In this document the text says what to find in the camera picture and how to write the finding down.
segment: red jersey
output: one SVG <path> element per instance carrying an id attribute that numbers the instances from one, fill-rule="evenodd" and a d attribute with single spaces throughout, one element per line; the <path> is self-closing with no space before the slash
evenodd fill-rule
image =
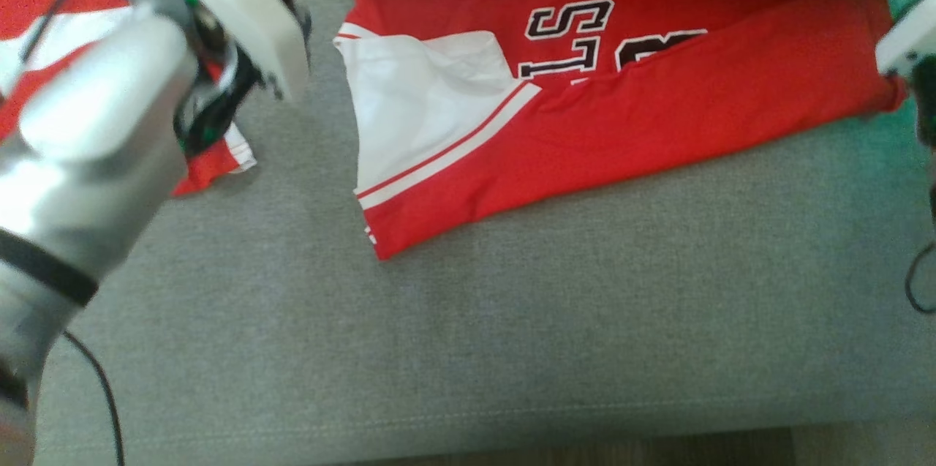
<path id="1" fill-rule="evenodd" d="M 886 0 L 357 0 L 335 39 L 387 259 L 465 222 L 896 108 Z"/>

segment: wooden floor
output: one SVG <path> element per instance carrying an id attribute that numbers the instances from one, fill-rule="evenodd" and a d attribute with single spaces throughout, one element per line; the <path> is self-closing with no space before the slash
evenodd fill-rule
<path id="1" fill-rule="evenodd" d="M 385 460 L 366 466 L 933 465 L 936 465 L 936 422 L 908 419 L 633 440 L 601 446 Z"/>

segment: black band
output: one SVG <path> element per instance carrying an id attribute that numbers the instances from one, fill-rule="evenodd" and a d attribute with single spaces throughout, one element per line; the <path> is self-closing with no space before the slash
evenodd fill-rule
<path id="1" fill-rule="evenodd" d="M 97 282 L 40 247 L 0 228 L 0 260 L 45 283 L 84 307 L 97 293 Z"/>
<path id="2" fill-rule="evenodd" d="M 913 295 L 913 278 L 916 276 L 916 267 L 919 266 L 920 262 L 926 258 L 926 256 L 929 256 L 934 249 L 936 249 L 936 243 L 930 243 L 920 250 L 920 253 L 916 254 L 916 258 L 913 258 L 913 263 L 910 263 L 907 277 L 903 280 L 903 292 L 906 293 L 907 299 L 910 300 L 910 306 L 913 307 L 913 310 L 922 312 L 923 314 L 936 314 L 936 307 L 923 307 L 920 305 L 916 296 Z"/>
<path id="3" fill-rule="evenodd" d="M 29 392 L 26 383 L 13 376 L 0 361 L 0 399 L 7 399 L 21 409 L 29 409 Z"/>

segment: black cable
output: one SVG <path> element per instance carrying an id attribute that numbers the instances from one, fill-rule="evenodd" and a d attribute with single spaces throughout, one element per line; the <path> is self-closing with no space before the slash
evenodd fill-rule
<path id="1" fill-rule="evenodd" d="M 920 302 L 916 301 L 916 297 L 913 296 L 913 277 L 916 276 L 916 267 L 920 265 L 920 262 L 927 255 L 933 252 L 936 249 L 936 243 L 930 243 L 926 245 L 920 253 L 916 254 L 916 258 L 913 258 L 913 263 L 910 263 L 910 269 L 907 270 L 907 279 L 904 279 L 903 290 L 907 293 L 907 299 L 910 300 L 910 305 L 917 312 L 922 312 L 923 314 L 936 314 L 936 307 L 932 309 L 927 309 L 920 305 Z"/>
<path id="2" fill-rule="evenodd" d="M 20 60 L 24 64 L 29 63 L 29 59 L 33 56 L 33 53 L 36 52 L 36 48 L 42 40 L 42 35 L 46 32 L 46 29 L 49 29 L 49 23 L 53 20 L 53 17 L 64 7 L 64 3 L 67 0 L 56 0 L 53 2 L 53 5 L 47 10 L 46 15 L 42 17 L 42 22 L 39 23 L 38 29 L 33 33 L 33 38 L 29 40 L 29 43 L 26 44 L 26 49 L 23 49 L 23 52 L 20 53 Z"/>
<path id="3" fill-rule="evenodd" d="M 117 414 L 117 401 L 114 400 L 113 390 L 110 389 L 110 381 L 107 379 L 107 373 L 104 372 L 104 367 L 101 367 L 100 362 L 97 361 L 97 358 L 94 357 L 91 350 L 81 343 L 75 335 L 66 331 L 62 336 L 75 346 L 75 349 L 88 360 L 91 367 L 94 367 L 94 372 L 97 373 L 97 379 L 100 380 L 101 387 L 104 389 L 104 396 L 107 397 L 107 408 L 110 410 L 110 425 L 113 426 L 114 431 L 114 449 L 117 451 L 117 465 L 127 466 L 126 457 L 124 456 L 124 433 L 121 431 L 120 415 Z"/>

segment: white robot part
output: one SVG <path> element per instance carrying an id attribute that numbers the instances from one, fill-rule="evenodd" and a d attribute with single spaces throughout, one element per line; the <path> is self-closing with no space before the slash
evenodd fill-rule
<path id="1" fill-rule="evenodd" d="M 300 102 L 310 80 L 302 28 L 283 0 L 198 0 L 257 66 L 277 98 Z"/>
<path id="2" fill-rule="evenodd" d="M 910 78 L 925 55 L 936 55 L 936 0 L 922 0 L 877 44 L 878 72 Z"/>

